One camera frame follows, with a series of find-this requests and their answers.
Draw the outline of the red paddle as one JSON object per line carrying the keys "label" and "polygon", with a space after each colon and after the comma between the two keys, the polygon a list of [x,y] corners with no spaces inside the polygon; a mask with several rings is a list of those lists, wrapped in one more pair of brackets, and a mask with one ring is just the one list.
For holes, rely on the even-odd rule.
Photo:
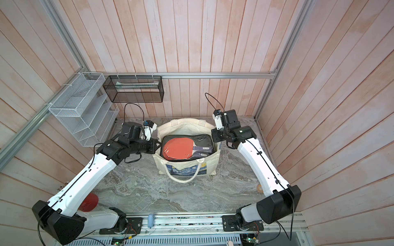
{"label": "red paddle", "polygon": [[215,146],[208,134],[168,135],[162,141],[160,156],[170,162],[186,162],[214,153]]}

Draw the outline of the cream canvas tote bag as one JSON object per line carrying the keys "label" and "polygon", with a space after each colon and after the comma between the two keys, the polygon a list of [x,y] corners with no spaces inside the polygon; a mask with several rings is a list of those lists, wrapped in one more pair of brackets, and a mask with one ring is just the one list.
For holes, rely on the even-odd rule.
{"label": "cream canvas tote bag", "polygon": [[181,118],[157,128],[161,147],[153,158],[161,174],[188,183],[199,175],[215,175],[221,144],[213,142],[215,126],[206,120]]}

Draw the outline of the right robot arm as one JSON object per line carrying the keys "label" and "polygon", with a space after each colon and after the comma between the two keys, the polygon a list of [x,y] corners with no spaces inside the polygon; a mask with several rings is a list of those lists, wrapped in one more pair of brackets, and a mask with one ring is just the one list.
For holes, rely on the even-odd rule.
{"label": "right robot arm", "polygon": [[265,195],[261,201],[237,210],[237,224],[240,227],[255,221],[271,224],[285,216],[293,216],[302,192],[297,185],[291,186],[279,173],[265,154],[252,128],[241,126],[235,110],[215,110],[212,118],[215,122],[215,128],[211,130],[213,141],[231,143],[231,148],[243,155]]}

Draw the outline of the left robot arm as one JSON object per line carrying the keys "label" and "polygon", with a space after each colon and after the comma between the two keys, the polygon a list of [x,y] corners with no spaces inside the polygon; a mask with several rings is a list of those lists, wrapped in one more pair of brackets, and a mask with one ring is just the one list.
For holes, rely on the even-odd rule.
{"label": "left robot arm", "polygon": [[96,212],[81,212],[80,205],[96,185],[132,154],[154,154],[159,141],[152,138],[157,125],[145,121],[142,125],[126,122],[114,138],[102,143],[92,160],[61,191],[48,201],[37,201],[32,211],[38,230],[44,230],[57,242],[67,245],[81,234],[109,229],[116,234],[126,231],[126,214],[117,208]]}

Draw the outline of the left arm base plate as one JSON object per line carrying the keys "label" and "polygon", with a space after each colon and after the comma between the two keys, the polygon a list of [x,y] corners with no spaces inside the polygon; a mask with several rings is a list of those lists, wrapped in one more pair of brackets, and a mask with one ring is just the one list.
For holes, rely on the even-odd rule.
{"label": "left arm base plate", "polygon": [[100,229],[99,234],[140,234],[142,225],[142,217],[120,218],[114,227],[110,229]]}

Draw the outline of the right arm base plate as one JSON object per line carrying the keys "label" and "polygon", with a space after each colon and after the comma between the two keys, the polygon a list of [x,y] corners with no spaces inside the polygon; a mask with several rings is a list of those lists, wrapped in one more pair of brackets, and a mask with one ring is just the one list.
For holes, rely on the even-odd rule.
{"label": "right arm base plate", "polygon": [[222,225],[225,232],[264,230],[263,221],[245,222],[239,214],[222,216]]}

